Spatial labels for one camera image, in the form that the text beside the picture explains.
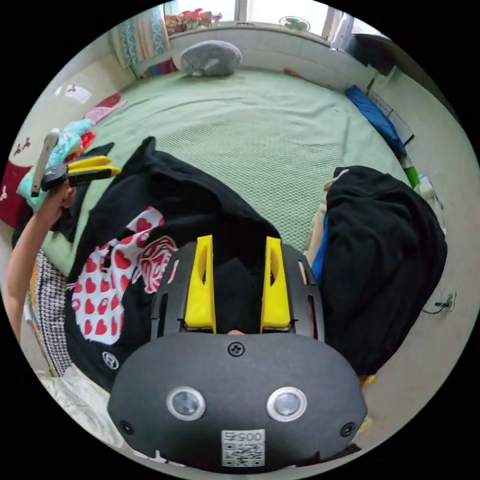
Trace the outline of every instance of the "hand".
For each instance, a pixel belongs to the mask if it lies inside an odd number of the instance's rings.
[[[69,209],[74,204],[76,191],[65,181],[47,193],[35,215],[50,228],[61,217],[63,209]]]

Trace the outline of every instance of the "black border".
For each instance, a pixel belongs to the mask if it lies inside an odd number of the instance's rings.
[[[163,3],[138,0],[115,8],[111,2],[79,4],[9,4],[5,11],[3,102],[8,133],[0,161],[0,176],[16,135],[36,99],[56,73],[85,45],[124,19]],[[330,5],[362,19],[385,33],[425,69],[458,114],[478,153],[474,71],[477,30],[466,4],[426,7],[410,1],[356,2],[331,0]],[[445,24],[458,14],[461,32],[445,32]],[[465,215],[478,216],[478,211]],[[97,476],[117,472],[162,475],[139,466],[93,439],[78,427],[45,392],[16,343],[0,304],[2,329],[2,421],[7,455],[4,465],[40,473]],[[478,436],[478,405],[474,394],[478,378],[475,346],[480,345],[479,324],[438,393],[412,421],[392,438],[327,475],[408,475],[428,469],[430,475],[473,466]]]

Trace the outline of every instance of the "screw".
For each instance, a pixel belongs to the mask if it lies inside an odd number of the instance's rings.
[[[239,341],[234,341],[228,346],[228,353],[232,357],[240,357],[243,355],[245,352],[245,347],[239,342]]]
[[[351,421],[342,427],[342,429],[340,430],[340,435],[342,437],[349,437],[352,434],[352,432],[355,430],[355,428],[356,428],[355,423]]]
[[[120,430],[125,435],[132,435],[134,433],[134,428],[125,420],[120,420]]]

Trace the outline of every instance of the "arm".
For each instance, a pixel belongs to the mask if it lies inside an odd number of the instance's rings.
[[[18,239],[6,268],[5,286],[2,291],[8,321],[16,339],[20,342],[20,328],[25,296],[29,289],[35,259],[52,225],[60,218],[62,208],[69,208],[75,191],[68,183],[49,193],[41,207],[27,223]]]

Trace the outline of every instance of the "bed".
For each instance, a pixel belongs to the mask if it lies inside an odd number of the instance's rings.
[[[225,78],[180,72],[139,80],[128,103],[93,130],[114,142],[121,167],[142,140],[217,177],[272,222],[283,241],[304,251],[324,184],[340,166],[364,165],[408,179],[386,142],[347,97],[300,78],[240,68]],[[88,189],[73,243],[50,232],[42,250],[65,276],[89,210],[109,180]]]

